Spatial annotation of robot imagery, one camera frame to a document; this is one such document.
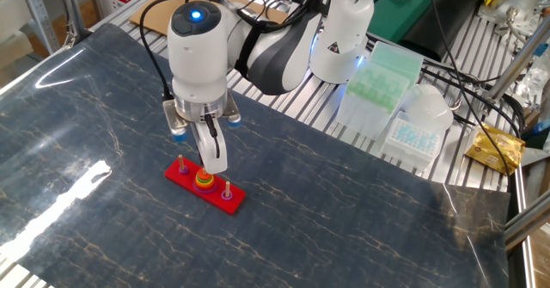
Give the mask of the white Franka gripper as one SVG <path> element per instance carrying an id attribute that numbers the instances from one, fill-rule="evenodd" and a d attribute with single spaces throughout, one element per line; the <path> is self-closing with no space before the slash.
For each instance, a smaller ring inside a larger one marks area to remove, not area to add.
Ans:
<path id="1" fill-rule="evenodd" d="M 225 171 L 228 167 L 227 148 L 218 121 L 207 115 L 204 122 L 192 123 L 191 128 L 206 172 L 214 175 Z"/>

